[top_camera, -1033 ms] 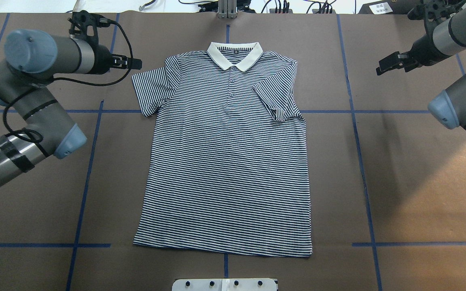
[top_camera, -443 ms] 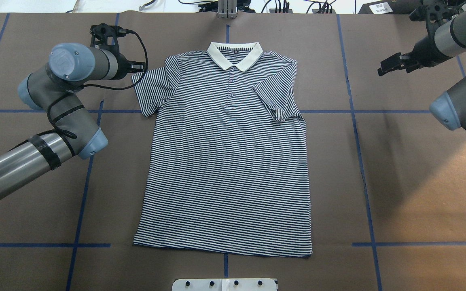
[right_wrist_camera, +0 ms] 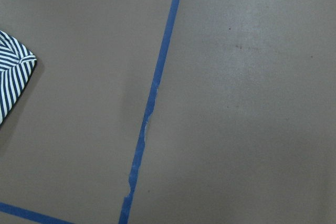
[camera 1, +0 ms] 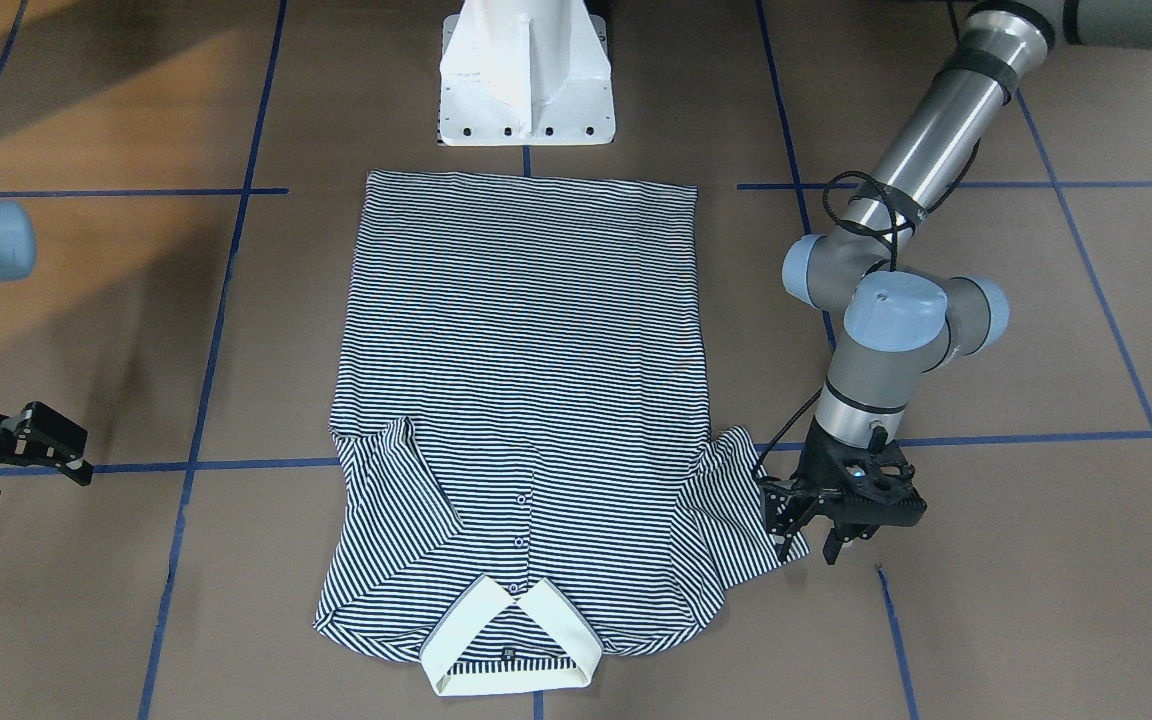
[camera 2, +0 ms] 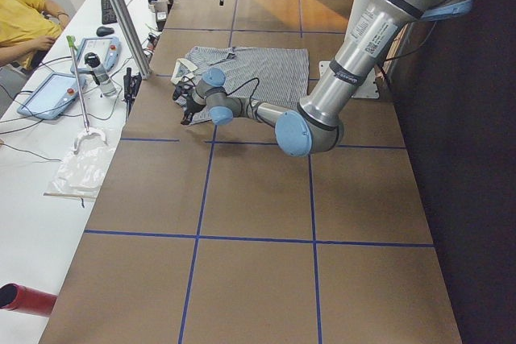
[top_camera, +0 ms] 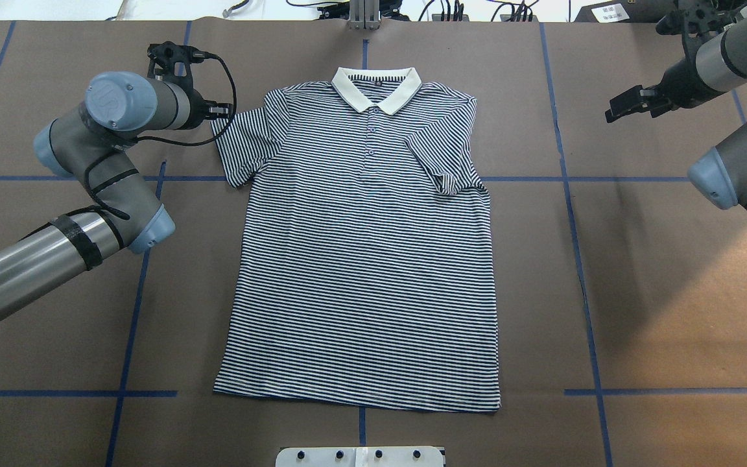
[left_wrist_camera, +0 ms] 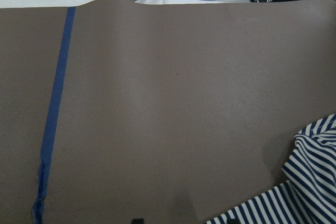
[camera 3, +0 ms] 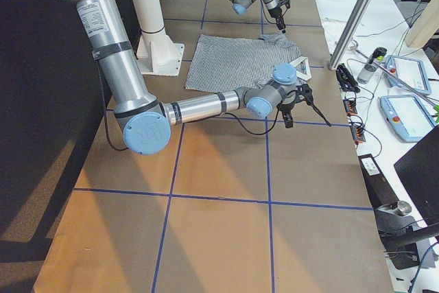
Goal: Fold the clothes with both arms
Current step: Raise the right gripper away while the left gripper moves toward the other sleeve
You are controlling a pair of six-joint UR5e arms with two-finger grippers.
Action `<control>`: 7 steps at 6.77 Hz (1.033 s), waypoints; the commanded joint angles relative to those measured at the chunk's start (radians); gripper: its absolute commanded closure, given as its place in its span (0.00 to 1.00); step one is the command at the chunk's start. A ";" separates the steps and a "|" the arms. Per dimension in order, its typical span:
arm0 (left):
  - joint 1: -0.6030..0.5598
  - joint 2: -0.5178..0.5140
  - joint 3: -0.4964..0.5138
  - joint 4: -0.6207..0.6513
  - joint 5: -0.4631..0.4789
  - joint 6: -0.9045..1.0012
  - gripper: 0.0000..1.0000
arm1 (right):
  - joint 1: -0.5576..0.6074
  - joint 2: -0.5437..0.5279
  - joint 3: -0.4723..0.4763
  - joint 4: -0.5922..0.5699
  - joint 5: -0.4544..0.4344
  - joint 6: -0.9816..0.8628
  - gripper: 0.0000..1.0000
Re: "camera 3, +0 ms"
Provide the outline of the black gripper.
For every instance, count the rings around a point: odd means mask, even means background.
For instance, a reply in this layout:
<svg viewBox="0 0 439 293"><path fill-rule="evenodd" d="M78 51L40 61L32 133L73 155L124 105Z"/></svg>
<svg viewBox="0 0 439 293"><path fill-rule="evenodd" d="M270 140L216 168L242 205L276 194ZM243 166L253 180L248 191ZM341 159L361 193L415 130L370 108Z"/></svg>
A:
<svg viewBox="0 0 439 293"><path fill-rule="evenodd" d="M282 10L273 10L272 11L272 17L275 19L276 21L276 26L277 28L283 33L285 34L286 31L286 25L283 19L283 12Z"/></svg>
<svg viewBox="0 0 439 293"><path fill-rule="evenodd" d="M292 116L292 109L294 108L294 103L288 103L288 104L280 104L279 110L282 114L282 118L285 124L286 128L293 128L294 127L294 119Z"/></svg>

